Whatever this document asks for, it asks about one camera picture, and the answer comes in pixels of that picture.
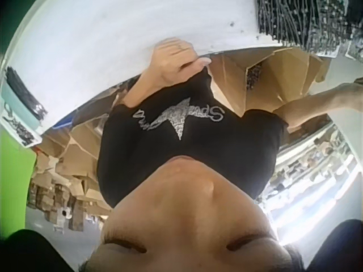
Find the person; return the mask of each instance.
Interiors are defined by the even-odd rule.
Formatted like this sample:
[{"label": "person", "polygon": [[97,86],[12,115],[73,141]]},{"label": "person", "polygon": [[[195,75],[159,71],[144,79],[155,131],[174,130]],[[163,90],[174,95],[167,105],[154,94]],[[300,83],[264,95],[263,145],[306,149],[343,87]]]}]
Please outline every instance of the person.
[{"label": "person", "polygon": [[97,166],[113,210],[79,271],[303,271],[254,200],[286,129],[337,108],[361,111],[363,87],[344,83],[240,118],[214,99],[210,63],[188,42],[163,41],[115,102]]}]

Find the floor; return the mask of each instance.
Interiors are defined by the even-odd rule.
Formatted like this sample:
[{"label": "floor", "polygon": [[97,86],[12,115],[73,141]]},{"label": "floor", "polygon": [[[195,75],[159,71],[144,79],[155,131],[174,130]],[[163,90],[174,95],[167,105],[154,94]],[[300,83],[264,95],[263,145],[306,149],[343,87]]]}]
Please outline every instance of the floor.
[{"label": "floor", "polygon": [[45,220],[42,211],[29,207],[26,211],[26,229],[42,234],[75,271],[91,256],[100,242],[100,231],[97,225],[85,220],[83,232],[65,229],[62,235],[53,231],[53,224]]}]

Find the sleeve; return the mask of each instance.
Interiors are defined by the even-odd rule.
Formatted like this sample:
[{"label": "sleeve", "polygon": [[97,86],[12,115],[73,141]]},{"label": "sleeve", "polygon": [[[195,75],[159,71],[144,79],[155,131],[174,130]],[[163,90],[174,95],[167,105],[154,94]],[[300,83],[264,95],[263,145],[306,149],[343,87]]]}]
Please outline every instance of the sleeve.
[{"label": "sleeve", "polygon": [[261,109],[250,109],[242,116],[242,122],[254,137],[265,141],[277,155],[288,128],[288,123],[278,115]]},{"label": "sleeve", "polygon": [[140,136],[138,120],[132,118],[133,110],[125,105],[114,107],[103,129],[97,178],[100,190],[107,201],[109,183],[122,171],[123,164],[133,151]]},{"label": "sleeve", "polygon": [[73,272],[46,238],[29,229],[21,229],[2,241],[1,253],[1,265],[11,271]]},{"label": "sleeve", "polygon": [[275,171],[276,158],[288,124],[278,115],[260,109],[248,110],[241,118],[244,139],[248,143],[248,162],[259,170],[245,192],[256,199]]},{"label": "sleeve", "polygon": [[360,220],[341,223],[329,234],[306,271],[363,271],[362,233]]}]

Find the eye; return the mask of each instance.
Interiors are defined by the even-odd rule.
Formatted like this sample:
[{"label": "eye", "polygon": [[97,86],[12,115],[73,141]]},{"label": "eye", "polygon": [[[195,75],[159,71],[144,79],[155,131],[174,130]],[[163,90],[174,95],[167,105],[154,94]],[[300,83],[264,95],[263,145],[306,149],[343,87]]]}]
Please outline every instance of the eye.
[{"label": "eye", "polygon": [[120,247],[127,249],[131,252],[135,252],[135,253],[146,253],[147,250],[145,247],[140,246],[136,243],[132,243],[130,241],[126,241],[123,239],[109,239],[109,240],[105,240],[105,244],[115,244],[115,245],[119,245]]}]

